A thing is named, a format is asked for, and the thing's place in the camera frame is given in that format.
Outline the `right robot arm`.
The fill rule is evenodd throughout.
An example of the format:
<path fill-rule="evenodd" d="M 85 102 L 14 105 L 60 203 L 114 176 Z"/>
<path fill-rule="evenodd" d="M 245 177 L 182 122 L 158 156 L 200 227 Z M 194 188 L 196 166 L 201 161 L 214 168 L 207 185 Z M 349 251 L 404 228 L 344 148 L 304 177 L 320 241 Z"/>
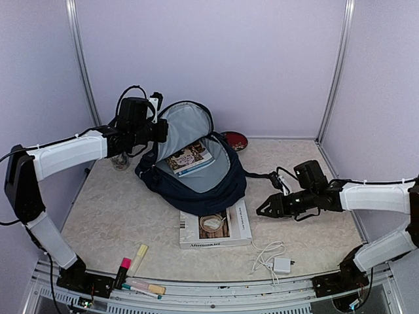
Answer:
<path fill-rule="evenodd" d="M 327 180 L 318 161 L 309 160 L 294 168 L 301 191 L 279 192 L 257 208 L 256 214 L 270 218 L 302 221 L 302 213 L 318 211 L 391 211 L 409 221 L 381 238 L 348 254 L 335 275 L 335 285 L 349 290 L 364 273 L 384 262 L 400 258 L 418 248 L 418 179 L 394 182 Z"/>

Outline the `coffee cover white book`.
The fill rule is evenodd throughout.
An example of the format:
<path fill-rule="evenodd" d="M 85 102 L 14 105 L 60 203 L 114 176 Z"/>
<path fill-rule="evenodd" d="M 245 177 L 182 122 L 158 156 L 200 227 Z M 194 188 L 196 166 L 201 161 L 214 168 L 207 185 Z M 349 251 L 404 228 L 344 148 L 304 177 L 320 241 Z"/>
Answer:
<path fill-rule="evenodd" d="M 253 240 L 244 199 L 217 214 L 180 213 L 181 249 L 208 249 L 249 245 Z"/>

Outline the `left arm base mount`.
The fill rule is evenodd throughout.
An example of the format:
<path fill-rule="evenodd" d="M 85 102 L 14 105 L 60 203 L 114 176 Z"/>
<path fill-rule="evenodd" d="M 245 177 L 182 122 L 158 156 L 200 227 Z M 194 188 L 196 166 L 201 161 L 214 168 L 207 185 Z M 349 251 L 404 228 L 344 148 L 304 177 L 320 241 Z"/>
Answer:
<path fill-rule="evenodd" d="M 88 294 L 91 297 L 109 298 L 115 280 L 106 275 L 92 273 L 86 270 L 86 264 L 76 255 L 74 262 L 59 268 L 57 285 L 73 292 Z"/>

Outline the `dog cover book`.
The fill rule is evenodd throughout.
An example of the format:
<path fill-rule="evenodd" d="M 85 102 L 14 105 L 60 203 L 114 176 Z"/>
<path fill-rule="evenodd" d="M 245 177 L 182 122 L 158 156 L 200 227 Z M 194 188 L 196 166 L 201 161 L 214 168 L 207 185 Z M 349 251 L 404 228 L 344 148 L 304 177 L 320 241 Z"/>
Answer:
<path fill-rule="evenodd" d="M 204 145 L 203 140 L 197 140 L 173 153 L 165 161 L 174 175 L 184 177 L 208 167 L 215 161 L 215 158 Z"/>

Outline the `navy blue backpack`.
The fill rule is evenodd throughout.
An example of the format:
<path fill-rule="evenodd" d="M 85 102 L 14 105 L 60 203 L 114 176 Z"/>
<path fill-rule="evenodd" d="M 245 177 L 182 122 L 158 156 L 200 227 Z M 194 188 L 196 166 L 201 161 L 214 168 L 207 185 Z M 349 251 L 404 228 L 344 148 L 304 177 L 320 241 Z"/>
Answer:
<path fill-rule="evenodd" d="M 238 153 L 215 131 L 210 110 L 178 101 L 159 115 L 167 122 L 165 142 L 155 142 L 135 174 L 176 209 L 196 216 L 220 213 L 246 194 L 250 173 Z"/>

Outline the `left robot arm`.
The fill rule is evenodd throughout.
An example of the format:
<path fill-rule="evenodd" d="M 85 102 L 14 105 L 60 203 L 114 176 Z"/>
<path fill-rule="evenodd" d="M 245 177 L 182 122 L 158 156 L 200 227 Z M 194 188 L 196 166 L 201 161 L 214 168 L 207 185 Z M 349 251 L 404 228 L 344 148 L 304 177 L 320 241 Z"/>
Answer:
<path fill-rule="evenodd" d="M 5 194 L 18 221 L 59 265 L 67 282 L 79 291 L 92 284 L 91 275 L 47 215 L 39 182 L 80 164 L 131 154 L 138 145 L 165 142 L 168 124 L 158 118 L 162 100 L 158 92 L 148 98 L 120 99 L 116 116 L 107 125 L 45 145 L 28 148 L 16 145 L 5 156 L 8 161 Z"/>

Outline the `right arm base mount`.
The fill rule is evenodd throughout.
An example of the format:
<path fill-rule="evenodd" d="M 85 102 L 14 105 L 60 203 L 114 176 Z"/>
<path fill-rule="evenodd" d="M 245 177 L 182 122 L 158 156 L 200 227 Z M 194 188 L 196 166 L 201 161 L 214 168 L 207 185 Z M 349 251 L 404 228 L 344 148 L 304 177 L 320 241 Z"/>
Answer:
<path fill-rule="evenodd" d="M 344 257 L 337 272 L 312 278 L 317 298 L 348 292 L 370 284 L 367 272 L 361 271 L 354 262 L 355 254 L 360 248 L 356 247 Z"/>

